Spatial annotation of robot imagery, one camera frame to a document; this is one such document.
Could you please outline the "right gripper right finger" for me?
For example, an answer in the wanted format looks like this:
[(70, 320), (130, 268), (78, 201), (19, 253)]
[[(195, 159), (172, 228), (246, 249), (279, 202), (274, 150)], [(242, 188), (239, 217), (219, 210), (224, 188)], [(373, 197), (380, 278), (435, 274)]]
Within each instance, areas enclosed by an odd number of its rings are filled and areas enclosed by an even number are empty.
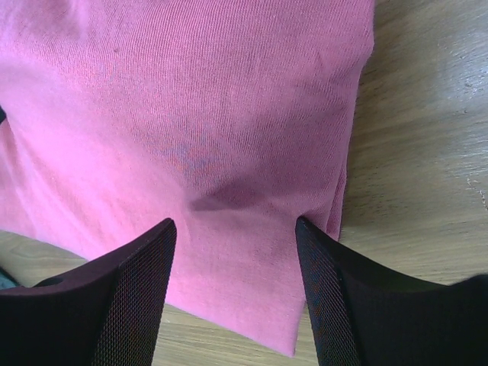
[(402, 274), (307, 218), (297, 253), (321, 365), (485, 365), (487, 277), (451, 285)]

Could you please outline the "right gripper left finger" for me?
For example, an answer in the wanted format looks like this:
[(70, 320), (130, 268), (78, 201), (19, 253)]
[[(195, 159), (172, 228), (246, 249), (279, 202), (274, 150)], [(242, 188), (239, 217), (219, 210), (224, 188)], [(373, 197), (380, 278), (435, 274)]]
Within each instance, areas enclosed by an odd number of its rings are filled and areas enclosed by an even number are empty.
[(150, 365), (175, 253), (165, 219), (33, 287), (1, 291), (3, 365)]

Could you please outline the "pink polo shirt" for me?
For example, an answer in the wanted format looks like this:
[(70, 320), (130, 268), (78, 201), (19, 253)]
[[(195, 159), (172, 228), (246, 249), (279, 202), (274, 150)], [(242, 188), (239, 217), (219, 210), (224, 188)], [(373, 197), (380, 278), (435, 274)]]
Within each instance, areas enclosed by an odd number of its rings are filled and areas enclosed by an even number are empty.
[(86, 259), (165, 218), (166, 300), (292, 356), (340, 233), (372, 1), (3, 1), (1, 228)]

